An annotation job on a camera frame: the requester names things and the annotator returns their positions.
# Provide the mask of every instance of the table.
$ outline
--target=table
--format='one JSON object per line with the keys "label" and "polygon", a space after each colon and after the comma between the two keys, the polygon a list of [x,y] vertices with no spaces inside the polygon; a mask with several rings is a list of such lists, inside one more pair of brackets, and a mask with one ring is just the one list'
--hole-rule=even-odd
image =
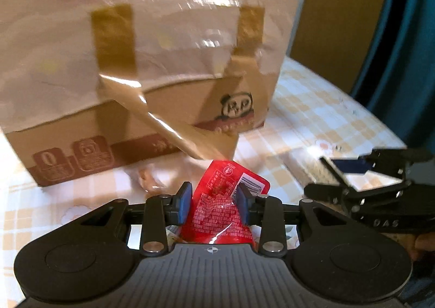
{"label": "table", "polygon": [[[360,104],[286,58],[264,127],[240,136],[234,160],[269,180],[269,194],[296,204],[302,189],[276,155],[313,145],[335,157],[368,153],[375,146],[404,147]],[[12,308],[23,299],[13,266],[26,243],[117,197],[143,202],[145,193],[136,182],[141,163],[40,188],[3,134],[0,155],[0,307]],[[142,163],[151,163],[157,178],[175,193],[185,180],[195,187],[210,161],[177,153]],[[350,181],[359,189],[391,183],[371,173]]]}

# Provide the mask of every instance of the metal screw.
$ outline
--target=metal screw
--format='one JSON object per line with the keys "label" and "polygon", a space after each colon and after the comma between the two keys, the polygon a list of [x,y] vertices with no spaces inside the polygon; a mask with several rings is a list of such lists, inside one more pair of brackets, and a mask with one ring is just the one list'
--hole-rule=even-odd
{"label": "metal screw", "polygon": [[144,243],[142,248],[146,252],[158,253],[164,249],[164,245],[163,245],[163,243],[160,243],[160,242],[151,241],[151,242]]}
{"label": "metal screw", "polygon": [[269,241],[263,244],[263,249],[271,253],[276,253],[282,251],[284,249],[284,245],[280,242]]}

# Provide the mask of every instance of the red printed band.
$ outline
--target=red printed band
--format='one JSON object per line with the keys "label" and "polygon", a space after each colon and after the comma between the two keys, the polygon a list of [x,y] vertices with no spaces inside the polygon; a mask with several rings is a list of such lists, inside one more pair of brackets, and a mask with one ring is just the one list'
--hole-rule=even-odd
{"label": "red printed band", "polygon": [[[234,119],[216,119],[196,124],[197,127],[217,132],[240,131],[252,128],[253,113]],[[52,186],[114,167],[129,165],[147,158],[179,151],[159,134],[125,140],[109,145],[102,135],[74,141],[73,155],[53,147],[33,155],[36,166],[29,173],[40,186]]]}

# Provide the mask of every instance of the red snack package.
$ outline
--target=red snack package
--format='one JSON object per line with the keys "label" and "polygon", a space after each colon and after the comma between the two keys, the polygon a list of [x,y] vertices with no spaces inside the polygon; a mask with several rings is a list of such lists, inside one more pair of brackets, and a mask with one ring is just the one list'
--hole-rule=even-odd
{"label": "red snack package", "polygon": [[267,194],[270,184],[261,176],[233,161],[213,161],[193,194],[190,212],[181,229],[187,242],[208,244],[253,243],[233,203],[239,182],[253,195]]}

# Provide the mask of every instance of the packing tape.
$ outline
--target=packing tape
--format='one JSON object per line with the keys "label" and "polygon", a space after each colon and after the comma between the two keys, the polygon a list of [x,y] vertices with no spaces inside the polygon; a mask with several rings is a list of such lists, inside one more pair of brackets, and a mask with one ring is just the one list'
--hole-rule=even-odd
{"label": "packing tape", "polygon": [[[242,6],[237,45],[224,76],[244,76],[251,90],[254,127],[267,113],[268,96],[255,60],[262,42],[264,9]],[[146,89],[138,81],[134,53],[133,10],[129,4],[105,7],[91,14],[95,55],[108,97],[120,103],[180,150],[196,159],[231,160],[238,134],[217,133],[149,110]]]}

